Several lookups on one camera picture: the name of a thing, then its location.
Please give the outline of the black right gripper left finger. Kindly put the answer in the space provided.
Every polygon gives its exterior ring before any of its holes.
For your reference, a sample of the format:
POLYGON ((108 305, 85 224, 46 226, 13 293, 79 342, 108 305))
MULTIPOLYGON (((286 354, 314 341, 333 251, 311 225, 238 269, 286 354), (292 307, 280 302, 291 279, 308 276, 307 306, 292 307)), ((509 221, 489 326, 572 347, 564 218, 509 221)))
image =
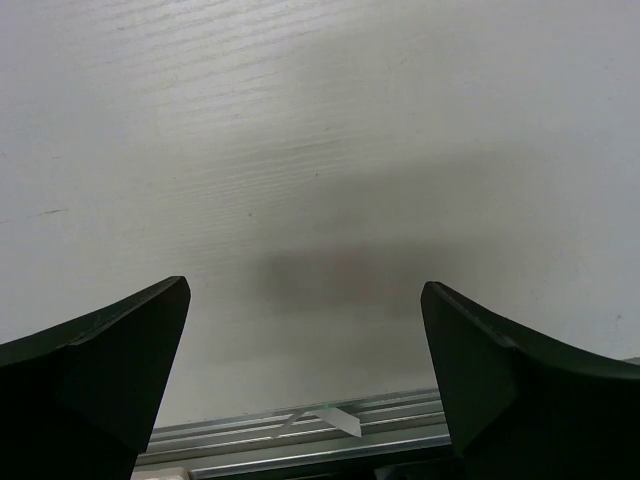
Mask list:
POLYGON ((168 277, 1 346, 1 476, 128 479, 156 422, 191 292, 168 277))

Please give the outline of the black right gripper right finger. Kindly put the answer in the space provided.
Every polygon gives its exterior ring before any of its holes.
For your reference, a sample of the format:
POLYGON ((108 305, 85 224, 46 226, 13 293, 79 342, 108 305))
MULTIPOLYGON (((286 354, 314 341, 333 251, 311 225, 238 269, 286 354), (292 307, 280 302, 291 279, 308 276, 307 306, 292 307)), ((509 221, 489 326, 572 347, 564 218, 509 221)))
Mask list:
POLYGON ((440 282, 421 311, 469 479, 636 479, 639 367, 565 344, 440 282))

